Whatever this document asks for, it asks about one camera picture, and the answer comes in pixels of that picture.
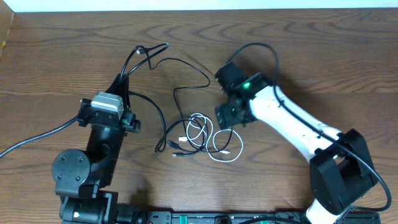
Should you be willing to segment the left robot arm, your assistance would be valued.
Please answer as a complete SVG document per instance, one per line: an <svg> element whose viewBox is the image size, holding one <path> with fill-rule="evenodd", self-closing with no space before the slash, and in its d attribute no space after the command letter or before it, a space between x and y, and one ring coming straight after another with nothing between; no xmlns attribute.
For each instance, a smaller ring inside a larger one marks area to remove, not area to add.
<svg viewBox="0 0 398 224"><path fill-rule="evenodd" d="M105 191L112 182L123 139L139 133L141 122L131 111L129 80L118 75L106 91L82 99L76 120L91 125L84 151L67 149L52 164L62 223L146 223L145 211L118 203L118 193Z"/></svg>

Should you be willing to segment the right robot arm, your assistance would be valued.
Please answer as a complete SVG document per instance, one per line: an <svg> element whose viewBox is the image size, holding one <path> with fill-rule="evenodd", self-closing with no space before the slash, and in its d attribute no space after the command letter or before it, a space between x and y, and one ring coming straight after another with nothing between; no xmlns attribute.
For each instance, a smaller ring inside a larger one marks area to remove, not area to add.
<svg viewBox="0 0 398 224"><path fill-rule="evenodd" d="M290 142L310 164L315 200L305 212L310 223L336 223L378 180L365 139L342 133L314 118L284 95L263 73L246 76L234 62L215 78L228 101L215 109L221 129L262 121Z"/></svg>

